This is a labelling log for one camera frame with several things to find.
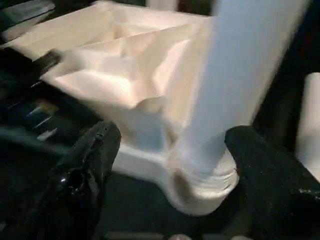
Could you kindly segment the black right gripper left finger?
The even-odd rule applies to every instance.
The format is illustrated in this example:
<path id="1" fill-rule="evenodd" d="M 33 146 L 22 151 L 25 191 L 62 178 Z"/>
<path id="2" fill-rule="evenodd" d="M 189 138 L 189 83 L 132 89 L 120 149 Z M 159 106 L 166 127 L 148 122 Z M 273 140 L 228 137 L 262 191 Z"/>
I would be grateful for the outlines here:
<path id="1" fill-rule="evenodd" d="M 46 206 L 37 219 L 37 239 L 93 238 L 121 138 L 113 122 L 100 121 L 62 158 L 52 171 Z"/>

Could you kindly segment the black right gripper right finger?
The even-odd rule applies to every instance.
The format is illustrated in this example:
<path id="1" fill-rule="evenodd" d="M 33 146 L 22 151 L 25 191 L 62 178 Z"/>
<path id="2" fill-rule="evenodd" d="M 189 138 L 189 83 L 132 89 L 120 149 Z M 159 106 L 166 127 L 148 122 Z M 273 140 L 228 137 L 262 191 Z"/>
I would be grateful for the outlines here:
<path id="1" fill-rule="evenodd" d="M 320 183 L 309 170 L 248 125 L 228 129 L 224 142 L 252 217 L 251 237 L 318 240 Z"/>

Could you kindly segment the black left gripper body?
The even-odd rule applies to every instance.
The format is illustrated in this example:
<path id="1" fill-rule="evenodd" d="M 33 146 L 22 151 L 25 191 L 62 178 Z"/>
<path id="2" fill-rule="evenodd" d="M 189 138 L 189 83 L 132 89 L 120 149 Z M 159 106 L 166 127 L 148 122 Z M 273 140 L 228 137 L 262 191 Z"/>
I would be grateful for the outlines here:
<path id="1" fill-rule="evenodd" d="M 37 59 L 17 49 L 0 51 L 0 123 L 39 142 L 70 147 L 98 118 L 74 97 L 46 83 L 50 70 L 40 72 Z"/>

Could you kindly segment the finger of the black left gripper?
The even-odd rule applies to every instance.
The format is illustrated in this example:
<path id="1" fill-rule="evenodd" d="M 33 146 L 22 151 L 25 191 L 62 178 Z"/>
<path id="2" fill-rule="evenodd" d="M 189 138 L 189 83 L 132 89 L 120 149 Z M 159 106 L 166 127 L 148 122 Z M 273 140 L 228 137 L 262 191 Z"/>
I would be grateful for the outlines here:
<path id="1" fill-rule="evenodd" d="M 63 54 L 60 51 L 51 49 L 36 60 L 36 67 L 40 73 L 46 73 L 58 65 L 62 59 Z"/>

